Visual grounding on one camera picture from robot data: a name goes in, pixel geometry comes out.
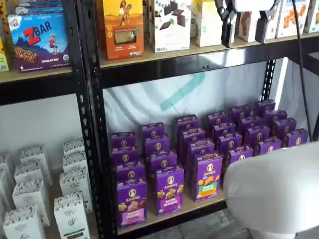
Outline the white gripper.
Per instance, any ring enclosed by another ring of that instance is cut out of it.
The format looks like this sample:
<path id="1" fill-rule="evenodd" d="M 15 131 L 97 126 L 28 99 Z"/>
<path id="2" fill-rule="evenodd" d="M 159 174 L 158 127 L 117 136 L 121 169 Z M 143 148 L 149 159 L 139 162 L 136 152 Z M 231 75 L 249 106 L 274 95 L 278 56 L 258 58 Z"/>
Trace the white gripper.
<path id="1" fill-rule="evenodd" d="M 255 40 L 265 43 L 270 21 L 275 17 L 280 0 L 216 0 L 217 12 L 222 20 L 221 43 L 225 47 L 231 47 L 231 39 L 234 36 L 235 25 L 232 22 L 237 11 L 259 11 L 260 18 L 257 21 Z"/>

